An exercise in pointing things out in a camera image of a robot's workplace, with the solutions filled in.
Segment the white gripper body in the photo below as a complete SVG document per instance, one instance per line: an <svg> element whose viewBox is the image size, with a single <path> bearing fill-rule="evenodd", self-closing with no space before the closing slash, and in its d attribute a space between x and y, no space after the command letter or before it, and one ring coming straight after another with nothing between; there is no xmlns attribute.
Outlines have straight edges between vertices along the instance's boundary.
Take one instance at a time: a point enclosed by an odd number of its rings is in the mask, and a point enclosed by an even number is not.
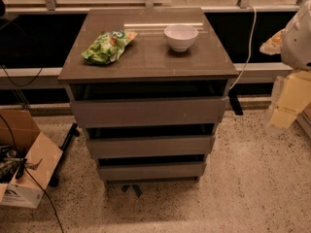
<svg viewBox="0 0 311 233"><path fill-rule="evenodd" d="M311 73L299 71L278 77L273 85L271 106L296 117L311 103Z"/></svg>

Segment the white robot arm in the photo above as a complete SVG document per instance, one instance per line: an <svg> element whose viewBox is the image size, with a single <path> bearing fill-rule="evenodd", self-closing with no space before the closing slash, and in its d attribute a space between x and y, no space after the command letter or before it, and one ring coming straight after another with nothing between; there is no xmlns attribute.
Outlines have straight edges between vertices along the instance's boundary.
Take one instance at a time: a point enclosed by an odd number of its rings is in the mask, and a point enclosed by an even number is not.
<svg viewBox="0 0 311 233"><path fill-rule="evenodd" d="M286 27L259 48L261 53L280 54L293 68L286 77L277 77L266 113L265 130L285 132L311 103L311 1L306 1Z"/></svg>

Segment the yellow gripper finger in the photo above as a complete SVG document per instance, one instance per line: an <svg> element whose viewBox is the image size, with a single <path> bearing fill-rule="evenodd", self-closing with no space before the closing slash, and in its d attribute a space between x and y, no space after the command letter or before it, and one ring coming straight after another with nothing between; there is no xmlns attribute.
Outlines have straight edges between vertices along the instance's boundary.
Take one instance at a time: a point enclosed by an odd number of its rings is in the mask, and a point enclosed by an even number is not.
<svg viewBox="0 0 311 233"><path fill-rule="evenodd" d="M264 54L280 54L285 30L281 29L261 45L259 51Z"/></svg>

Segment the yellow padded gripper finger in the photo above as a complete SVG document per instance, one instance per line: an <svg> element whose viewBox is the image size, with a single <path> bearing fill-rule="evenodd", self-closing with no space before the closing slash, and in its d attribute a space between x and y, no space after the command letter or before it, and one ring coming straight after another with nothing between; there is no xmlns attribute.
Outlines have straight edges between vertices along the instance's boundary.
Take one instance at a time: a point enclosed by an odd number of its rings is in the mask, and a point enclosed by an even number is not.
<svg viewBox="0 0 311 233"><path fill-rule="evenodd" d="M285 133L296 120L296 115L270 106L265 114L264 130L270 135Z"/></svg>

